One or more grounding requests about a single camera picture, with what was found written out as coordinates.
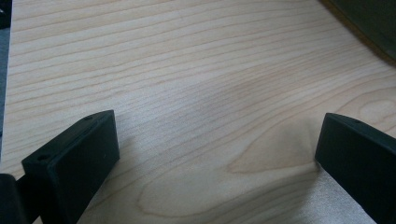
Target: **light wood surface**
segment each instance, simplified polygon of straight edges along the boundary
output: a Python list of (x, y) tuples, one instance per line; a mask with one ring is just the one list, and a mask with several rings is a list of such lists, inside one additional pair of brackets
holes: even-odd
[(396, 136), (396, 70), (331, 11), (14, 0), (1, 172), (21, 176), (21, 159), (114, 109), (121, 159), (80, 223), (352, 223), (304, 212), (321, 122)]

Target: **wooden table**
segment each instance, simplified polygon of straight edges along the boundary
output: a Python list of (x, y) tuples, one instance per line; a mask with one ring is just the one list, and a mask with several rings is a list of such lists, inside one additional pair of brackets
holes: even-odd
[(313, 160), (326, 112), (396, 136), (395, 63), (346, 23), (314, 0), (14, 0), (1, 172), (114, 109), (121, 159), (80, 223), (371, 223)]

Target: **screw hole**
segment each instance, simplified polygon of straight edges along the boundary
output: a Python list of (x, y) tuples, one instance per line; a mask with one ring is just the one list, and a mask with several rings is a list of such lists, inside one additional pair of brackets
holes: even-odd
[(50, 157), (50, 155), (41, 155), (37, 158), (38, 161), (45, 161)]

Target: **wood grain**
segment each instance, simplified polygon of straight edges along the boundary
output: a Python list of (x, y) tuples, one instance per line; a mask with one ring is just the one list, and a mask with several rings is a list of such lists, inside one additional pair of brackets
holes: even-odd
[(396, 136), (396, 72), (332, 10), (14, 0), (1, 172), (114, 109), (121, 159), (80, 223), (353, 223), (302, 212), (319, 129), (335, 112)]

